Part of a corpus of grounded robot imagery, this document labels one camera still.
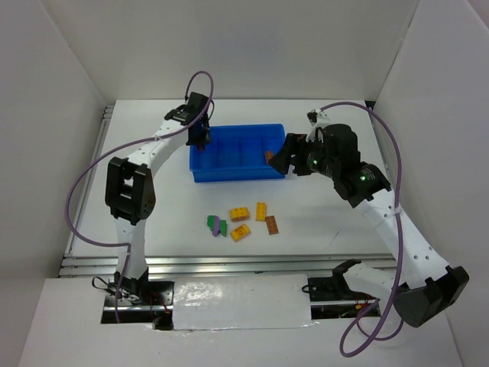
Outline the brown lego plate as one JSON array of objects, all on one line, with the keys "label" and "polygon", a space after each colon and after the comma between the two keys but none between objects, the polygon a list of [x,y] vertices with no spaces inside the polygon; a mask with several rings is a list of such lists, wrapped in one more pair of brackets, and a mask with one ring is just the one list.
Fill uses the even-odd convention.
[{"label": "brown lego plate", "polygon": [[265,217],[265,223],[267,226],[267,231],[269,235],[276,235],[279,233],[279,229],[277,226],[277,221],[275,219],[275,216],[266,216]]},{"label": "brown lego plate", "polygon": [[266,165],[269,164],[270,159],[274,156],[274,153],[272,151],[265,151],[264,152],[264,157],[265,157],[265,163]]}]

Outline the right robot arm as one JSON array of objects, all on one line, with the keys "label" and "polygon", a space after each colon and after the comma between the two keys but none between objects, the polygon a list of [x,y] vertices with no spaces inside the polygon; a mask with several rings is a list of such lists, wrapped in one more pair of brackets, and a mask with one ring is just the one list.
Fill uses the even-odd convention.
[{"label": "right robot arm", "polygon": [[336,193],[374,228],[401,267],[389,275],[352,259],[332,271],[332,291],[363,293],[391,302],[400,319],[422,326],[457,301],[469,281],[427,242],[401,207],[381,170],[361,160],[358,136],[347,125],[315,127],[308,135],[289,133],[268,160],[278,173],[313,173],[330,178]]}]

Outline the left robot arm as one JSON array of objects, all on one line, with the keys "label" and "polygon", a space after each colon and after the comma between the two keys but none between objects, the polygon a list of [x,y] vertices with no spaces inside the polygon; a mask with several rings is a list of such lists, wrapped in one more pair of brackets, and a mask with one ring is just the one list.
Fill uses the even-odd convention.
[{"label": "left robot arm", "polygon": [[145,258],[145,228],[156,206],[154,177],[180,147],[204,148],[210,139],[209,107],[213,101],[192,92],[184,104],[170,110],[151,139],[125,158],[113,157],[107,166],[105,204],[115,220],[121,248],[114,282],[143,302],[151,299]]}]

